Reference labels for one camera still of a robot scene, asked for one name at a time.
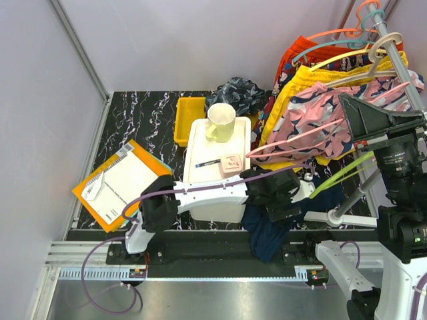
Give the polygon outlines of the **dark leaf-pattern shorts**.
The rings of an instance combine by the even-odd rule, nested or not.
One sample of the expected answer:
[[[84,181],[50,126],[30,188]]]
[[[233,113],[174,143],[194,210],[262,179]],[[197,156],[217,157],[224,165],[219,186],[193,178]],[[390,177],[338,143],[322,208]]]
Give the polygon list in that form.
[[[238,117],[255,115],[264,108],[267,100],[266,91],[253,81],[232,77],[205,98],[205,112],[216,103],[226,103],[234,108]]]

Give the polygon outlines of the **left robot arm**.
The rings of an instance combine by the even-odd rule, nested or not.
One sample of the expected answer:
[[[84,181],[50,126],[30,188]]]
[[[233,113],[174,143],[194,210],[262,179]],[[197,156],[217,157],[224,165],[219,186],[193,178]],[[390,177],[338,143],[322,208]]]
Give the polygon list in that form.
[[[184,183],[169,175],[158,177],[133,200],[137,217],[130,218],[131,229],[125,234],[121,256],[131,264],[143,259],[153,236],[169,229],[177,215],[209,205],[260,205],[272,223],[287,223],[301,210],[296,203],[315,191],[313,175],[300,179],[294,166],[275,171],[247,169],[222,180]]]

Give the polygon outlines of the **green hanger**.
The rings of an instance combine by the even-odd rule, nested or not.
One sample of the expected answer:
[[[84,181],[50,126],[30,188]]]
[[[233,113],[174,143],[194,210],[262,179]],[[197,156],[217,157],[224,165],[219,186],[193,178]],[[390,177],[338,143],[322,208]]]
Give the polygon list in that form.
[[[319,193],[337,185],[338,183],[346,180],[349,177],[352,177],[353,175],[361,172],[364,170],[364,168],[359,169],[351,174],[348,174],[353,169],[357,168],[357,166],[363,164],[365,161],[371,160],[374,158],[374,152],[369,151],[363,156],[355,159],[352,161],[349,165],[345,166],[344,168],[340,169],[337,173],[329,177],[327,180],[325,180],[321,185],[319,185],[309,196],[309,199],[314,199]]]

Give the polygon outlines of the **navy blue shorts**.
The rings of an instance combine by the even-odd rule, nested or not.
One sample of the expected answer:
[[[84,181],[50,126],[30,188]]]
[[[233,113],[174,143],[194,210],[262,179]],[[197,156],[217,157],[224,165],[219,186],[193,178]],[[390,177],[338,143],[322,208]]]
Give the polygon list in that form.
[[[269,263],[284,243],[288,232],[304,222],[308,211],[327,212],[344,201],[344,192],[335,185],[320,192],[313,199],[303,199],[291,203],[286,209],[298,208],[301,213],[284,222],[272,222],[264,205],[247,204],[241,220],[242,227],[250,234],[253,255],[264,263]]]

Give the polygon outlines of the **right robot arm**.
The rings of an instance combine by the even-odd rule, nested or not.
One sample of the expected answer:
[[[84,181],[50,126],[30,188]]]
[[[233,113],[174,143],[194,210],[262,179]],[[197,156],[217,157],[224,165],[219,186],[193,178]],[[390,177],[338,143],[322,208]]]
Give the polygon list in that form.
[[[363,278],[333,240],[312,241],[304,259],[322,263],[346,296],[350,319],[422,319],[426,298],[426,156],[418,149],[426,138],[421,111],[389,111],[343,93],[339,100],[352,141],[373,151],[392,206],[378,208],[382,246],[381,287]]]

